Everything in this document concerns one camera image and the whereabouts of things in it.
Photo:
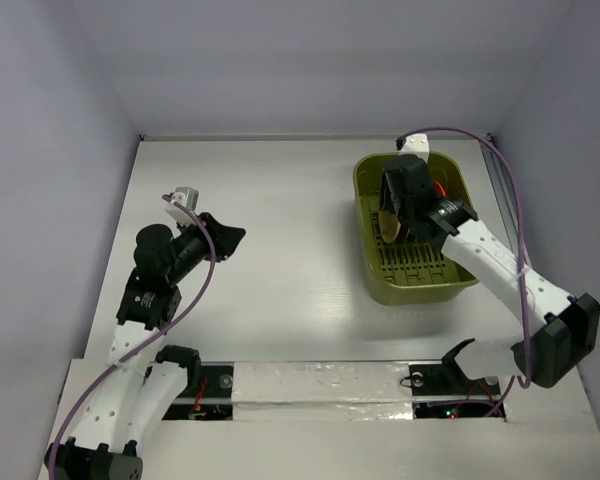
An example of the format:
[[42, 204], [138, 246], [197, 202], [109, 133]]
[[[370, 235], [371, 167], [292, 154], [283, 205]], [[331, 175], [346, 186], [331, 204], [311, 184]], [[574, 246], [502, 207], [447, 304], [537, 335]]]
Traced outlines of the yellow patterned plate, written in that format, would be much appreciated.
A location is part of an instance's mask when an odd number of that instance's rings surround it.
[[396, 214], [380, 210], [378, 227], [384, 243], [392, 244], [400, 238], [402, 226]]

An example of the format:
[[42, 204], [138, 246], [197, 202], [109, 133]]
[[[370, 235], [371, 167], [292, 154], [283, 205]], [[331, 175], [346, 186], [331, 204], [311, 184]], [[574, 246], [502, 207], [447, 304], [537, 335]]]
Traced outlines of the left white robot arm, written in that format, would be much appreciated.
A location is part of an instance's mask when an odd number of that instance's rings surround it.
[[246, 231], [210, 213], [179, 213], [177, 228], [136, 236], [135, 266], [116, 314], [106, 367], [71, 407], [45, 454], [51, 479], [139, 479], [148, 438], [171, 403], [203, 388], [197, 350], [167, 345], [181, 320], [178, 284], [197, 265], [228, 259]]

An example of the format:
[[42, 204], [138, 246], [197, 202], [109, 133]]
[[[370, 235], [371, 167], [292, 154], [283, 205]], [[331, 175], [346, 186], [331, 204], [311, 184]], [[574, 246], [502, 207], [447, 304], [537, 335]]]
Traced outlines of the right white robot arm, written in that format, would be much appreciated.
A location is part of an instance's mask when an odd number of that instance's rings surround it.
[[471, 206], [436, 191], [425, 160], [413, 154], [389, 159], [380, 205], [416, 239], [472, 274], [520, 321], [523, 338], [511, 351], [516, 371], [532, 383], [554, 387], [593, 351], [600, 303], [568, 293], [525, 265]]

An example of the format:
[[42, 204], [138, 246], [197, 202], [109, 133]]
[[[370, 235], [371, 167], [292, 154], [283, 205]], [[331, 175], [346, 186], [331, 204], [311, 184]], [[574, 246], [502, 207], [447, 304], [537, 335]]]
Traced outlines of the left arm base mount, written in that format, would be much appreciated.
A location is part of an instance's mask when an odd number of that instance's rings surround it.
[[196, 393], [184, 393], [167, 409], [166, 421], [228, 421], [233, 418], [233, 363], [203, 363]]

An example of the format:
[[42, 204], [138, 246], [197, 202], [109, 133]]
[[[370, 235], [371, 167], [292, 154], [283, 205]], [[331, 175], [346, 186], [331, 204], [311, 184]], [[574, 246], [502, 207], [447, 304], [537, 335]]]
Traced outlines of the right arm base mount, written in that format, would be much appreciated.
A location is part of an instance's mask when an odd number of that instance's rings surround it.
[[416, 419], [485, 417], [502, 394], [496, 377], [471, 380], [457, 367], [443, 363], [411, 364], [399, 385], [411, 392]]

